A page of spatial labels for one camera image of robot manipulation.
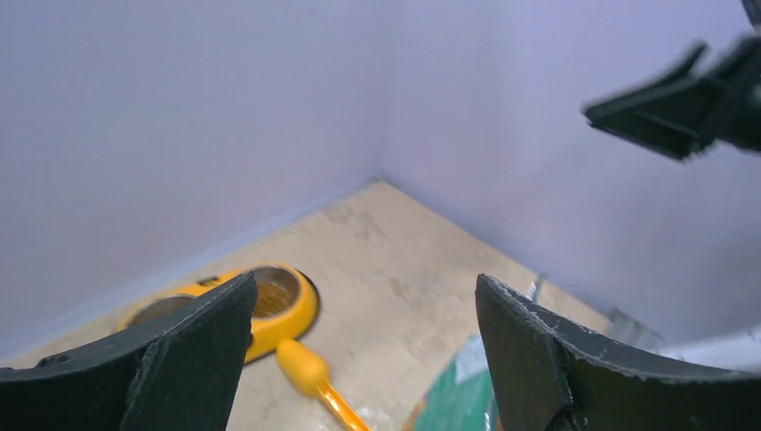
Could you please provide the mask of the yellow plastic scoop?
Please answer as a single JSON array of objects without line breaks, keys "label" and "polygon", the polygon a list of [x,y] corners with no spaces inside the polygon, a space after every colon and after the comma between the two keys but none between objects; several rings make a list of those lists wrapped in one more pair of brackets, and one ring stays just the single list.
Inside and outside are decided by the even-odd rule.
[{"label": "yellow plastic scoop", "polygon": [[291,385],[322,402],[346,430],[371,429],[333,387],[328,363],[321,356],[297,340],[285,339],[276,346],[276,360]]}]

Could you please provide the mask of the green dog food bag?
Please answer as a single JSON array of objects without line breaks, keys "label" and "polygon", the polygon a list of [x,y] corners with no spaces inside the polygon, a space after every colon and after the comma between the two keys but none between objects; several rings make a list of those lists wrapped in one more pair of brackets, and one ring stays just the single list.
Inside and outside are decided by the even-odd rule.
[{"label": "green dog food bag", "polygon": [[502,430],[485,349],[468,337],[402,426],[413,431]]}]

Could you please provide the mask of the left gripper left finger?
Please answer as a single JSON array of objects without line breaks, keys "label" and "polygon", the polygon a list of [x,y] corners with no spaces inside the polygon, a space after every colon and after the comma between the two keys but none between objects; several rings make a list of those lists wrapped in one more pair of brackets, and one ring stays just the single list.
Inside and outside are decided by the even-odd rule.
[{"label": "left gripper left finger", "polygon": [[257,296],[246,272],[163,316],[3,369],[2,429],[225,429]]}]

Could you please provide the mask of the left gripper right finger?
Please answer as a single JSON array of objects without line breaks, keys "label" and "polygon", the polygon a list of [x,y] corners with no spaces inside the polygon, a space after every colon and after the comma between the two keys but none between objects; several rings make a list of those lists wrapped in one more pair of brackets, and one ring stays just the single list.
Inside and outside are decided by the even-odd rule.
[{"label": "left gripper right finger", "polygon": [[760,378],[610,339],[481,274],[477,321],[506,430],[757,430]]}]

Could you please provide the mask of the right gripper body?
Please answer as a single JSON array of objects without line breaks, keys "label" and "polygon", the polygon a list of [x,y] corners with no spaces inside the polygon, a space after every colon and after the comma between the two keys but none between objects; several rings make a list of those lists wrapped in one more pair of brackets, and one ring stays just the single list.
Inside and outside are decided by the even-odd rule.
[{"label": "right gripper body", "polygon": [[709,131],[742,151],[760,150],[760,37],[745,35],[707,73],[718,93]]}]

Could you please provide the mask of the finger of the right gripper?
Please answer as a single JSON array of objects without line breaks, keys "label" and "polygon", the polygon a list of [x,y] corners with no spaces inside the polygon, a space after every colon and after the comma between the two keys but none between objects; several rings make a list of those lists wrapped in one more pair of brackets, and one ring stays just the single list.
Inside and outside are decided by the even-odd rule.
[{"label": "finger of the right gripper", "polygon": [[728,85],[693,72],[706,50],[696,43],[663,75],[591,101],[582,114],[592,128],[674,160],[704,152],[731,111]]}]

